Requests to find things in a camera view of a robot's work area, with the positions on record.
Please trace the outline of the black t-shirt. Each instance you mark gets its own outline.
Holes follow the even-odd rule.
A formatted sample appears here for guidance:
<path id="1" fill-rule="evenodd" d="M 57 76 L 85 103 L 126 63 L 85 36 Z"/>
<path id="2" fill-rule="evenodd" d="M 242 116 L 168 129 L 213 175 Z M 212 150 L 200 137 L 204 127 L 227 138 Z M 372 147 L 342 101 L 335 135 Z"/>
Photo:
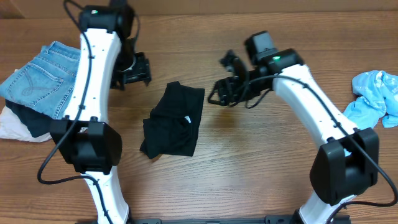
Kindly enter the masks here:
<path id="1" fill-rule="evenodd" d="M 192 157 L 197 145 L 205 89 L 167 84 L 163 97 L 143 120 L 140 151 L 149 159 L 160 154 Z"/>

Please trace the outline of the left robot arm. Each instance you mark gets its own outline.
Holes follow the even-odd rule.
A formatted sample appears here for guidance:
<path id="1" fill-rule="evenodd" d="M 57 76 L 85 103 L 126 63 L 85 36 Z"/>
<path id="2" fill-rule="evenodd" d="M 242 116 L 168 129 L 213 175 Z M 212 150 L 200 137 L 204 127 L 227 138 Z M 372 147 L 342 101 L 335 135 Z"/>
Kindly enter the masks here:
<path id="1" fill-rule="evenodd" d="M 54 149 L 46 165 L 60 152 L 86 181 L 98 217 L 95 223 L 133 223 L 119 183 L 122 138 L 108 123 L 108 100 L 112 89 L 129 83 L 149 84 L 149 60 L 136 52 L 138 36 L 131 35 L 139 17 L 126 1 L 108 6 L 85 6 L 75 24 L 80 31 L 80 61 L 75 86 L 63 118 L 52 121 Z"/>

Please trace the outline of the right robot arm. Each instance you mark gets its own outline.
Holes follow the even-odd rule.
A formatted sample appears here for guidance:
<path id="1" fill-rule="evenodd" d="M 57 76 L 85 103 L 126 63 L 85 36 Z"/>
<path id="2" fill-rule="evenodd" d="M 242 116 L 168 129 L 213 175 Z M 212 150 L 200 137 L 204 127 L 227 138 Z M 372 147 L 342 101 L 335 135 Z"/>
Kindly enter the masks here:
<path id="1" fill-rule="evenodd" d="M 379 173 L 379 138 L 370 128 L 359 129 L 330 101 L 313 79 L 310 69 L 294 49 L 277 51 L 270 47 L 251 54 L 249 71 L 232 50 L 220 64 L 232 74 L 218 80 L 208 102 L 236 106 L 274 91 L 293 110 L 310 133 L 318 152 L 310 169 L 313 193 L 289 223 L 349 223 L 337 217 L 354 198 L 376 185 Z"/>

